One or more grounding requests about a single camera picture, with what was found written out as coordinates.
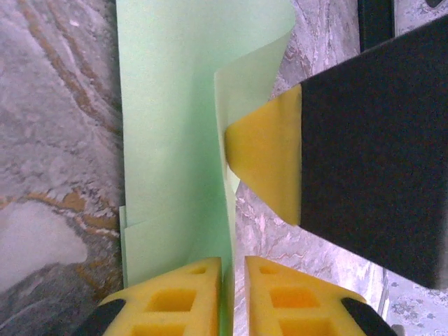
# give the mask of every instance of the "gray marble surface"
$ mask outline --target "gray marble surface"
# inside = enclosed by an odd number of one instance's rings
[[[294,0],[297,24],[273,95],[359,53],[356,1]],[[397,0],[397,32],[448,13]],[[68,335],[122,287],[123,142],[115,1],[0,1],[0,335]],[[279,220],[237,193],[234,330],[247,335],[242,256],[258,255],[364,295],[382,268]],[[388,276],[387,319],[448,335],[447,292]]]

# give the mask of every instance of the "green paper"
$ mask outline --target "green paper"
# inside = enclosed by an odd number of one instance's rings
[[[238,180],[223,132],[269,99],[293,9],[287,0],[118,0],[117,15],[125,283],[208,256],[222,258],[230,283]]]

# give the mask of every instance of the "brown vein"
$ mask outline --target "brown vein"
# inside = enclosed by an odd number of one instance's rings
[[[9,196],[0,196],[0,210],[5,209],[9,204],[15,202],[17,199]]]
[[[114,230],[118,231],[118,217],[95,217],[91,215],[84,215],[83,220],[86,224],[89,226],[95,227],[95,228],[104,228],[108,230]]]
[[[105,227],[101,228],[91,227],[83,220],[83,218],[78,216],[76,216],[74,220],[76,224],[78,224],[85,232],[87,232],[90,235],[104,236],[113,240],[117,240],[120,238],[120,234],[115,230],[111,230]]]
[[[22,14],[28,23],[29,33],[36,39],[47,58],[50,60],[53,69],[56,70],[58,76],[64,81],[66,87],[70,89],[79,109],[100,123],[100,125],[108,131],[120,135],[121,131],[112,123],[107,121],[105,117],[92,106],[92,102],[90,101],[87,92],[79,83],[75,74],[65,67],[61,57],[57,54],[56,50],[51,46],[50,42],[39,28],[39,20],[34,14],[32,7],[26,2],[26,0],[18,0],[18,3],[22,9]]]
[[[101,301],[107,295],[112,294],[113,289],[116,287],[117,278],[119,278],[116,272],[111,272],[105,278],[104,284],[101,285],[95,281],[94,277],[82,265],[75,266],[75,272],[93,289],[93,300],[95,301]]]
[[[70,192],[67,196],[65,196],[62,202],[59,202],[42,192],[30,192],[24,198],[26,200],[40,201],[59,209],[70,209],[75,212],[80,212],[84,210],[85,200],[82,199],[78,193],[79,190],[75,189],[73,192]]]
[[[76,40],[69,34],[69,31],[67,28],[62,24],[62,21],[60,20],[60,17],[57,15],[57,11],[55,10],[55,5],[52,1],[47,1],[48,8],[50,9],[50,12],[52,13],[52,16],[55,19],[56,28],[59,29],[62,36],[66,39],[66,41],[69,44],[70,50],[73,53],[73,56],[75,58],[76,64],[78,65],[80,72],[89,78],[92,81],[92,86],[95,88],[95,90],[98,92],[99,96],[105,101],[105,102],[111,102],[112,106],[114,108],[121,109],[121,104],[119,102],[116,102],[104,89],[101,81],[98,79],[98,76],[95,74],[95,72],[90,67],[89,63],[85,60],[82,52],[80,51],[78,44],[76,43]]]

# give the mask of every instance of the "yellow foam block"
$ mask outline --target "yellow foam block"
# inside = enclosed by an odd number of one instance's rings
[[[341,303],[350,290],[260,257],[246,257],[250,336],[365,336]]]
[[[300,218],[301,124],[299,84],[225,131],[231,170],[291,225]]]
[[[104,336],[217,336],[221,259],[207,258],[108,296],[123,299]]]

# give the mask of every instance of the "black rubber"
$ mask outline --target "black rubber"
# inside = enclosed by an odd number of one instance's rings
[[[122,299],[110,301],[98,306],[91,315],[79,326],[72,336],[101,336],[112,321],[121,312],[126,301]]]
[[[397,336],[396,332],[368,304],[346,297],[341,300],[366,336]]]
[[[448,15],[302,83],[301,226],[448,287]]]
[[[435,8],[435,7],[439,6],[442,3],[442,1],[443,0],[426,0],[426,3],[431,8]]]
[[[358,0],[358,23],[361,52],[392,39],[395,36],[393,0]]]

